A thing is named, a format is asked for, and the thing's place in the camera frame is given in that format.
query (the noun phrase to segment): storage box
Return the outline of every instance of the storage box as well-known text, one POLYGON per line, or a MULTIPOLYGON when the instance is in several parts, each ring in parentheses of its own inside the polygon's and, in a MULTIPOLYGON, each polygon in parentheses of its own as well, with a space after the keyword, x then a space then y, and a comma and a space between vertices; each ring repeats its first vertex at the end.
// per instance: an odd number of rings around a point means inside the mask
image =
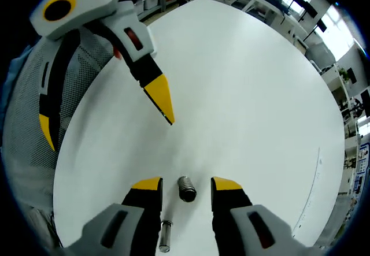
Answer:
POLYGON ((135 3, 135 12, 137 15, 144 12, 144 0, 137 0, 135 3))
POLYGON ((144 9, 152 9, 158 5, 158 0, 144 0, 144 9))

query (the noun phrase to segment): robotic arm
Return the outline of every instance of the robotic arm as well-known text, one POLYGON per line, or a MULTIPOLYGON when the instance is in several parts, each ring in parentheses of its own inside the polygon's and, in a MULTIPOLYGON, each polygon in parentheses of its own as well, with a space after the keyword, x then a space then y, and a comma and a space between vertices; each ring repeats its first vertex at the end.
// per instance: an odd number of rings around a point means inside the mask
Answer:
MULTIPOLYGON (((219 255, 322 255, 292 238, 291 229, 261 205, 253 206, 242 187, 211 178, 212 228, 219 255)), ((89 221, 82 237, 57 255, 155 255, 161 229, 162 178, 136 183, 123 200, 89 221)))
POLYGON ((168 82, 151 57, 154 46, 148 28, 139 22, 131 1, 43 0, 30 16, 36 32, 54 42, 42 63, 39 119, 50 147, 55 151, 60 126, 60 106, 65 72, 80 44, 78 28, 106 38, 123 56, 145 94, 172 125, 168 82))

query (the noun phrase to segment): metal pin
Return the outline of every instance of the metal pin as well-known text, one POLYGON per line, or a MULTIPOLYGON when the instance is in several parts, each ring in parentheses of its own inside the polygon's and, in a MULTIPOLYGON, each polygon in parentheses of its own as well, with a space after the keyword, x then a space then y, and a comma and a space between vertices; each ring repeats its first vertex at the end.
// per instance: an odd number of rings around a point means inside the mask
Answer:
POLYGON ((160 237, 160 252, 166 253, 169 252, 169 245, 171 240, 171 226, 172 222, 168 220, 162 221, 162 230, 160 237))
POLYGON ((180 198, 185 202, 194 201, 197 196, 197 191, 195 190, 190 178, 187 176, 182 176, 177 180, 179 185, 179 195, 180 198))

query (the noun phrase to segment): yellow fingertip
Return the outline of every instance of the yellow fingertip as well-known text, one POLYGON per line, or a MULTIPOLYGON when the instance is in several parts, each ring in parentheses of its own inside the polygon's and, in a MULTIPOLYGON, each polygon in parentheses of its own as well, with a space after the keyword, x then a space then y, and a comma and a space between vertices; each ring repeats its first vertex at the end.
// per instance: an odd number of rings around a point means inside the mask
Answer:
POLYGON ((152 190, 156 191, 158 190, 158 183, 161 180, 160 177, 154 177, 151 179, 145 179, 138 181, 136 184, 134 184, 131 188, 136 188, 139 190, 152 190))
POLYGON ((44 136, 46 137, 46 140, 49 143, 51 149, 55 151, 55 148, 54 148, 53 142, 51 141, 51 136, 50 136, 49 118, 47 116, 39 114, 39 119, 40 119, 41 130, 44 133, 44 136))
POLYGON ((159 75, 147 86, 145 86, 144 89, 151 100, 163 112, 164 116, 168 119, 170 124, 172 125, 173 123, 175 123, 171 95, 169 93, 167 78, 164 76, 164 74, 159 75))
POLYGON ((228 180, 225 178, 214 177, 214 182, 216 183, 216 190, 224 191, 224 190, 239 190, 242 189, 242 186, 239 185, 237 182, 232 180, 228 180))

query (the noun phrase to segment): white round table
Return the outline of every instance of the white round table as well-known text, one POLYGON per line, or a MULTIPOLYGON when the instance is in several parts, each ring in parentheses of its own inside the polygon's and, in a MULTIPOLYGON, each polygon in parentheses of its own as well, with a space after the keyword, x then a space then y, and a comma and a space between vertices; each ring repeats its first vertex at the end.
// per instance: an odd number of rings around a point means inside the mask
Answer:
POLYGON ((342 116, 325 82, 285 38, 222 3, 195 0, 150 29, 176 122, 160 115, 123 61, 104 67, 58 158, 53 199, 63 245, 134 183, 155 176, 164 179, 162 218, 173 222, 170 255, 218 255, 212 176, 241 184, 292 228, 305 209, 295 238, 312 245, 334 206, 344 157, 342 116), (319 150, 320 191, 307 210, 319 150), (197 189, 192 203, 179 198, 182 175, 197 189))

